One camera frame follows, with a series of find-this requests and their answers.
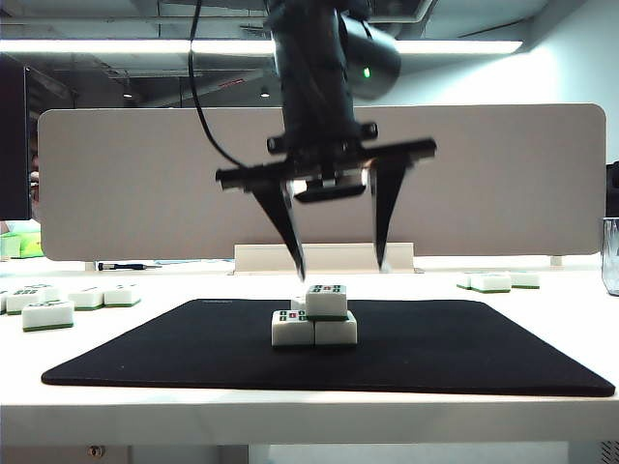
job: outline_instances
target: wall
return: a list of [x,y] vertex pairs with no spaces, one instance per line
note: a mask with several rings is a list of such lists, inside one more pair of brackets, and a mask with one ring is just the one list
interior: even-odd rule
[[536,19],[528,52],[404,76],[373,104],[594,102],[606,112],[606,159],[619,160],[619,1],[589,0],[544,30],[556,17],[550,6]]

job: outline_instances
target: black mouse pad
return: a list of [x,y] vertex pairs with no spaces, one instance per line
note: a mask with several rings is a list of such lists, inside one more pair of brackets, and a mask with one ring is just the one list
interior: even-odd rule
[[[359,344],[271,346],[288,301],[194,300],[43,374],[53,385],[611,396],[486,304],[349,301]],[[140,307],[128,309],[139,311]]]

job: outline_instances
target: stacked mahjong tiles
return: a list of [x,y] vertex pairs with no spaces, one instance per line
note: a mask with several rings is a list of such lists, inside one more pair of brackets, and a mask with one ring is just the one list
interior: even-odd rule
[[344,285],[313,285],[290,309],[273,313],[273,346],[356,345],[357,320],[348,310]]
[[140,301],[135,285],[88,287],[66,294],[45,283],[27,285],[14,292],[0,291],[0,313],[21,315],[25,332],[65,329],[74,324],[75,311],[104,306],[134,306]]

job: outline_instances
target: ceiling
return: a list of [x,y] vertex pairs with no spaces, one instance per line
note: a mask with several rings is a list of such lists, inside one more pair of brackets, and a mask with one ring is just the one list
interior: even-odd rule
[[[538,15],[549,0],[370,0],[375,24],[399,40],[482,37],[526,39],[528,19]],[[264,39],[263,0],[204,0],[198,38]],[[425,11],[423,17],[415,18]],[[4,0],[0,1],[2,39],[186,39],[192,0]],[[389,23],[390,20],[408,23]],[[185,55],[47,54],[19,55],[22,62],[69,87],[72,104],[105,105],[103,94],[120,95],[131,86],[138,105],[178,105],[187,95]],[[444,66],[462,56],[406,57],[402,72]],[[280,104],[278,81],[271,58],[200,56],[198,87],[206,104]],[[222,87],[224,83],[242,82]],[[261,99],[268,86],[272,97]],[[110,99],[109,105],[122,104]]]

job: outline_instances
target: robotic arm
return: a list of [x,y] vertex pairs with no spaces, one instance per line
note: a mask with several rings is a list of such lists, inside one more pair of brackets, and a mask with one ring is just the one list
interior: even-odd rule
[[433,158],[434,140],[422,139],[365,148],[375,123],[358,123],[352,95],[371,99],[386,93],[399,75],[394,40],[366,21],[368,0],[269,0],[267,25],[276,43],[284,134],[267,148],[283,160],[218,170],[223,189],[243,189],[276,226],[305,279],[303,249],[292,214],[291,182],[307,190],[302,203],[360,195],[369,174],[374,249],[382,268],[389,222],[404,174],[421,159]]

